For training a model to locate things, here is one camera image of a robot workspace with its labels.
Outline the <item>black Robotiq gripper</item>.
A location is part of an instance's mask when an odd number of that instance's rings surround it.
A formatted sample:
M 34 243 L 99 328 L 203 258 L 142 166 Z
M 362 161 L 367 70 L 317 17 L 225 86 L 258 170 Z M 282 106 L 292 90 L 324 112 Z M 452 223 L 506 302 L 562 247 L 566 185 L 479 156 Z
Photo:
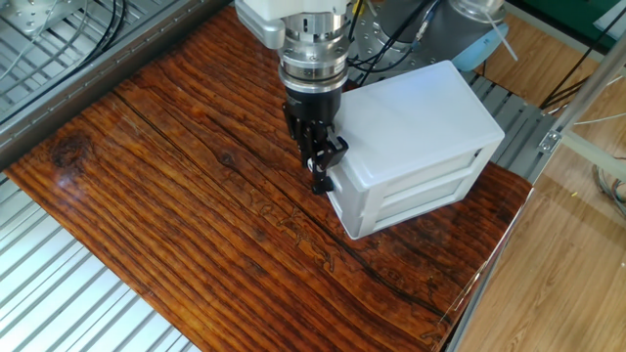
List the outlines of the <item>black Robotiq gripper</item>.
M 297 142 L 302 162 L 313 162 L 313 174 L 324 177 L 336 165 L 349 146 L 332 126 L 340 107 L 341 89 L 324 93 L 302 93 L 286 89 L 284 113 L 291 138 Z

